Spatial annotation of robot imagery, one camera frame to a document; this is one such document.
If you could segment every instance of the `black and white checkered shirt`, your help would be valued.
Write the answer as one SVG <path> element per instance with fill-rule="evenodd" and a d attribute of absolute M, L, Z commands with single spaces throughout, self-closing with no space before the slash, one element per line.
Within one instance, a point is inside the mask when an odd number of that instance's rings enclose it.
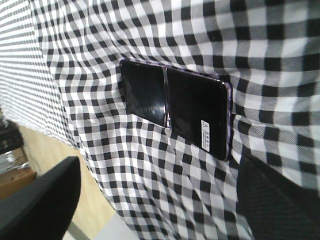
<path fill-rule="evenodd" d="M 320 195 L 319 13 L 316 0 L 0 0 L 1 107 L 77 146 L 140 239 L 250 240 L 243 156 Z M 230 82 L 227 162 L 126 111 L 125 57 Z"/>

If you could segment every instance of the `white label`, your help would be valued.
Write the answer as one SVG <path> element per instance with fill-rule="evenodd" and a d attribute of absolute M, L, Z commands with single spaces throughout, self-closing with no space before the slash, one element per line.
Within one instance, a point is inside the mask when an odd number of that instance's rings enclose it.
<path fill-rule="evenodd" d="M 201 146 L 204 150 L 210 151 L 210 125 L 206 121 L 201 120 L 202 141 Z"/>

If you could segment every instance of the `checkered fabric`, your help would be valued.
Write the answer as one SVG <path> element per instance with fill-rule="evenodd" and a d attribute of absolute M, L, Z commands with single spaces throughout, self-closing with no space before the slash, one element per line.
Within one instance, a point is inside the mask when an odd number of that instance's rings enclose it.
<path fill-rule="evenodd" d="M 6 118 L 76 146 L 25 0 L 0 0 L 0 104 Z"/>
<path fill-rule="evenodd" d="M 75 141 L 140 239 L 253 239 L 238 211 L 242 156 L 319 195 L 319 1 L 30 0 L 30 8 Z M 125 57 L 231 83 L 227 162 L 126 111 Z"/>

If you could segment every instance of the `smartphone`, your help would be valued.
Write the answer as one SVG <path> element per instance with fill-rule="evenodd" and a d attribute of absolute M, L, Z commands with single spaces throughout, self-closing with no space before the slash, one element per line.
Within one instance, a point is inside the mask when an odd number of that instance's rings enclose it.
<path fill-rule="evenodd" d="M 226 160 L 231 86 L 209 75 L 125 59 L 120 62 L 127 109 Z"/>

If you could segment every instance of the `black chair backrest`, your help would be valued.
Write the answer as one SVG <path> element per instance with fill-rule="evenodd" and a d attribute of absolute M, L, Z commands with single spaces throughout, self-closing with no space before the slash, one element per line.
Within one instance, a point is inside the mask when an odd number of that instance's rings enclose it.
<path fill-rule="evenodd" d="M 61 240 L 78 205 L 80 189 L 79 159 L 67 157 L 0 201 L 0 240 Z"/>

